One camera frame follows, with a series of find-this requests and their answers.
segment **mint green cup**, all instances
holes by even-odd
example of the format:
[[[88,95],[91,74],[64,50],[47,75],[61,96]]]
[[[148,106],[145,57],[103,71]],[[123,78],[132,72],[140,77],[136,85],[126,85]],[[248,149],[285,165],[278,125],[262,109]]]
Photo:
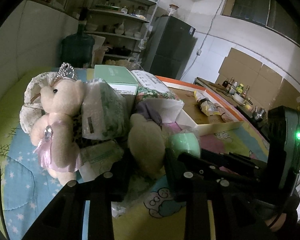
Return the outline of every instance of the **mint green cup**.
[[[193,133],[177,133],[169,137],[169,147],[178,157],[181,153],[189,153],[200,158],[201,148]]]

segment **refrigerator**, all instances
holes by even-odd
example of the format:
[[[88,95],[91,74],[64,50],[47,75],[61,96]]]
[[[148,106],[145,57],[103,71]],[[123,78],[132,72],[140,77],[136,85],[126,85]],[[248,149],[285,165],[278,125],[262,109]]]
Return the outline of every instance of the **refrigerator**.
[[[192,50],[195,28],[173,17],[158,18],[150,34],[141,66],[151,74],[180,79]]]

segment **window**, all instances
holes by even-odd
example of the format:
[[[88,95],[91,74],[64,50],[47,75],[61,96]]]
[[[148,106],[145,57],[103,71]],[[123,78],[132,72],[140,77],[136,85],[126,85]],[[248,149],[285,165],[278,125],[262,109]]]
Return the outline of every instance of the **window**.
[[[223,15],[264,26],[300,45],[300,28],[275,0],[227,0]]]

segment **green led light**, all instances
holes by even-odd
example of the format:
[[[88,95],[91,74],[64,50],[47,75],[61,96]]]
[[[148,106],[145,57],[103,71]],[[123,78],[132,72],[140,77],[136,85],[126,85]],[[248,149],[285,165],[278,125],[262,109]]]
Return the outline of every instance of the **green led light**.
[[[298,140],[300,140],[300,132],[298,132],[298,133],[296,134],[296,137],[298,138]]]

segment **silver tiara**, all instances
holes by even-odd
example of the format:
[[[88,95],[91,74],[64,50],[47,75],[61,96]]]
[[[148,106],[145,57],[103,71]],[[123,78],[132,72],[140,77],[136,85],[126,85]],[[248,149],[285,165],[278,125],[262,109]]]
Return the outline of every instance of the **silver tiara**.
[[[59,71],[57,73],[56,79],[72,79],[74,81],[78,80],[78,74],[74,70],[73,66],[69,63],[62,63]]]

